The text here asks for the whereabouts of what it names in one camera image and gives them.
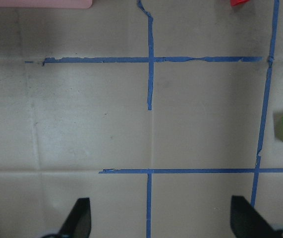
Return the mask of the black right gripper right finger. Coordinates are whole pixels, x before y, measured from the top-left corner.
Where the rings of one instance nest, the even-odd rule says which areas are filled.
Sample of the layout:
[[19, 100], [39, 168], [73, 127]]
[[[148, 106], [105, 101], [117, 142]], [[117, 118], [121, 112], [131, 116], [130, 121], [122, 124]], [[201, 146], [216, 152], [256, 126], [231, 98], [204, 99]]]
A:
[[236, 238], [276, 238], [275, 230], [243, 196], [232, 196], [230, 227]]

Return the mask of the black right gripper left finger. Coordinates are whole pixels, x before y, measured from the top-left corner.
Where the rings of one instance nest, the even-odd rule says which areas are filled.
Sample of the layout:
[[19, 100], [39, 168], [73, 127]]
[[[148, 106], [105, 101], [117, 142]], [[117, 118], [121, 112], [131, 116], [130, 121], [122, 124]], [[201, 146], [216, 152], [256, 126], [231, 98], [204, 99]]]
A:
[[90, 198], [78, 198], [57, 235], [59, 238], [88, 238], [90, 233]]

